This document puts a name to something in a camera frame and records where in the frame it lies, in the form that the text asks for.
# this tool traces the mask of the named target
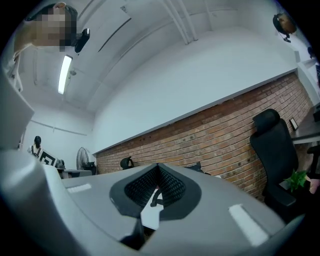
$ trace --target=potted plant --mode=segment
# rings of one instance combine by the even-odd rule
[[[286,178],[290,185],[291,194],[297,196],[301,194],[303,191],[308,191],[310,187],[310,182],[307,181],[307,172],[306,171],[295,171],[293,170],[292,175],[290,178]]]

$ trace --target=fluorescent light tube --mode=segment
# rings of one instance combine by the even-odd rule
[[[61,71],[60,71],[59,85],[58,85],[58,93],[60,94],[65,93],[66,80],[67,80],[68,70],[69,70],[71,61],[72,61],[72,57],[68,55],[64,56]]]

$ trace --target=brick wall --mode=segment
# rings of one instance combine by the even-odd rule
[[[291,73],[98,153],[98,171],[103,174],[122,170],[120,161],[128,156],[132,156],[135,165],[170,163],[186,166],[201,162],[204,172],[221,175],[261,199],[266,172],[249,141],[255,132],[252,118],[265,109],[275,109],[291,132],[289,119],[294,118],[299,124],[311,106],[304,87]]]

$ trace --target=person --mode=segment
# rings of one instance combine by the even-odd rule
[[[34,111],[20,92],[21,52],[30,46],[72,46],[77,40],[78,12],[58,2],[43,7],[16,29],[0,58],[0,149],[16,149]]]
[[[34,144],[27,149],[27,152],[38,158],[40,151],[41,151],[41,137],[35,136]]]

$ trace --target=pipe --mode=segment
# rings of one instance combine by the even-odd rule
[[[181,7],[181,9],[182,9],[182,11],[184,13],[186,21],[189,24],[189,27],[190,27],[191,32],[192,32],[193,40],[197,41],[198,37],[197,37],[197,34],[196,34],[196,30],[195,30],[195,27],[194,27],[194,25],[193,25],[193,23],[191,21],[191,18],[190,18],[190,15],[189,15],[188,11],[187,11],[186,6],[185,6],[185,4],[184,4],[184,2],[182,0],[178,0],[178,3],[179,3],[179,5],[180,5],[180,7]]]
[[[204,1],[204,4],[205,4],[206,13],[208,14],[208,17],[209,17],[209,23],[210,23],[211,31],[214,31],[214,23],[212,21],[212,14],[209,11],[207,0],[203,0],[203,1]]]
[[[184,22],[182,21],[177,9],[175,8],[174,4],[171,2],[171,0],[167,0],[168,3],[169,3],[169,6],[171,7],[171,10],[173,11],[173,15],[175,15],[175,18],[176,20],[179,22],[180,24],[180,27],[182,28],[182,31],[184,32],[184,35],[185,35],[185,38],[187,39],[188,41],[188,44],[191,43],[191,40],[189,39],[189,36],[188,36],[188,32],[187,32],[187,29],[185,27],[185,24]]]
[[[188,44],[188,41],[187,41],[187,38],[184,34],[184,32],[182,31],[178,21],[176,20],[175,16],[173,15],[173,13],[170,11],[169,7],[166,5],[166,3],[164,2],[164,0],[159,0],[160,3],[163,5],[163,7],[165,8],[165,10],[168,12],[169,16],[173,19],[173,22],[174,24],[176,25],[176,27],[178,28],[182,38],[183,38],[183,41],[184,43],[187,45]]]

